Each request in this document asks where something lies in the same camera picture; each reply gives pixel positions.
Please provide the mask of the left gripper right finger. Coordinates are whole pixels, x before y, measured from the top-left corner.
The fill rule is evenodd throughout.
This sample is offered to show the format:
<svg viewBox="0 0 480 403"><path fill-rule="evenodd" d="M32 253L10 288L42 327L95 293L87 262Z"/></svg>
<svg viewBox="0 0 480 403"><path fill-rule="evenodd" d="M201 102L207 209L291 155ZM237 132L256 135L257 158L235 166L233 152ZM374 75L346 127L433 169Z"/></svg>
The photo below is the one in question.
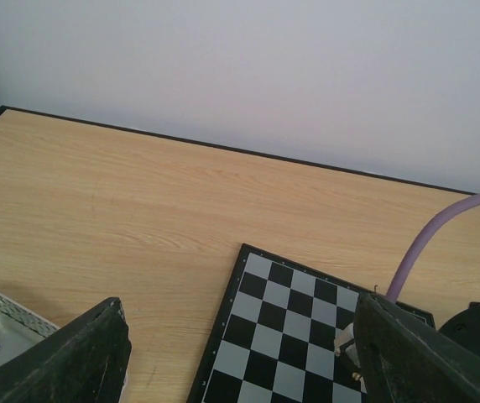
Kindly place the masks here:
<svg viewBox="0 0 480 403"><path fill-rule="evenodd" d="M371 402L480 402L480 357L380 295L362 294L354 317Z"/></svg>

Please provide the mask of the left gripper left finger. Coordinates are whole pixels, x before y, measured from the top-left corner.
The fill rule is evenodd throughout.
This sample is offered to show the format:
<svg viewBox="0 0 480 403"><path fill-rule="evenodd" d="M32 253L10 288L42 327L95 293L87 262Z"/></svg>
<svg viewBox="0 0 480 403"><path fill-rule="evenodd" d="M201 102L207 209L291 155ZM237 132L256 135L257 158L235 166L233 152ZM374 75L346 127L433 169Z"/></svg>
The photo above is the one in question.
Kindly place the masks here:
<svg viewBox="0 0 480 403"><path fill-rule="evenodd" d="M108 297L0 366L0 402L118 402L132 344Z"/></svg>

